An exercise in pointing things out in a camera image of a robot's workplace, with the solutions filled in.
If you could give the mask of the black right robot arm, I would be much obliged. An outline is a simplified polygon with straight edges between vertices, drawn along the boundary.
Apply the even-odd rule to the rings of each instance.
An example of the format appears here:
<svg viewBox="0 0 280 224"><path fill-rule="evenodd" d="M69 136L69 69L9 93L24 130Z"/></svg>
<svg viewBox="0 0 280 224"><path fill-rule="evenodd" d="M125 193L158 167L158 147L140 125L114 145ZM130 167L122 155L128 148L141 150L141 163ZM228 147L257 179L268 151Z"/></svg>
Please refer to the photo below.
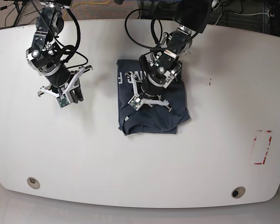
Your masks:
<svg viewBox="0 0 280 224"><path fill-rule="evenodd" d="M88 62L67 67L66 64L75 55L81 55L78 48L81 42L81 30L72 13L70 0L41 0L42 10L38 10L36 32L31 47L26 51L28 64L39 75L46 77L48 86L42 86L38 96L49 94L54 97L57 105L63 108L72 103L82 102L80 77L92 69ZM58 35L64 27L62 10L65 9L74 21L77 41L74 45L63 45Z"/></svg>

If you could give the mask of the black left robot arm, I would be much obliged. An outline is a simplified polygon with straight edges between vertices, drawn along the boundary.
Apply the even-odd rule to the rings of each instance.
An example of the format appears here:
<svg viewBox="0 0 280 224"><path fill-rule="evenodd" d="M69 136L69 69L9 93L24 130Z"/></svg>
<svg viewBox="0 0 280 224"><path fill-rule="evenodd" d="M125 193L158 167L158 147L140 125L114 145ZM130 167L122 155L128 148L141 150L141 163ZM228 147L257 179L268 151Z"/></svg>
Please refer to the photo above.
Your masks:
<svg viewBox="0 0 280 224"><path fill-rule="evenodd" d="M133 84L134 96L128 102L133 109L138 111L143 105L160 105L171 110L169 102L162 99L161 94L181 72L180 55L191 46L193 39L204 31L218 4L217 0L182 0L178 3L173 18L179 24L174 32L161 32L160 37L157 37L154 24L159 18L154 15L150 28L155 46L149 47L131 38L138 46L148 49L150 55L149 60L145 54L139 57L141 69L144 71L143 78L138 78L133 72L126 73Z"/></svg>

